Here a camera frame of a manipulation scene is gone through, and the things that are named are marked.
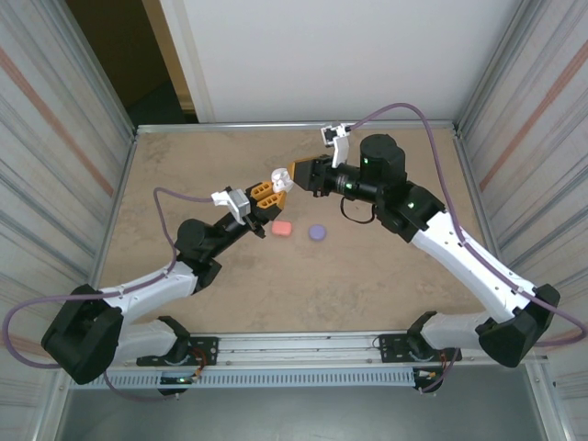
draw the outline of white panel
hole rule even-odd
[[[162,0],[204,122],[452,119],[519,3]]]

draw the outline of metal wall panel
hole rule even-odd
[[[0,3],[0,317],[22,300],[63,295],[90,276],[132,127],[62,2]],[[27,356],[58,306],[19,313]],[[0,438],[34,434],[45,373],[0,347]]]
[[[480,103],[462,121],[504,262],[551,283],[588,321],[588,2],[543,2]],[[576,333],[555,319],[550,337]],[[550,349],[579,439],[588,436],[588,343]]]

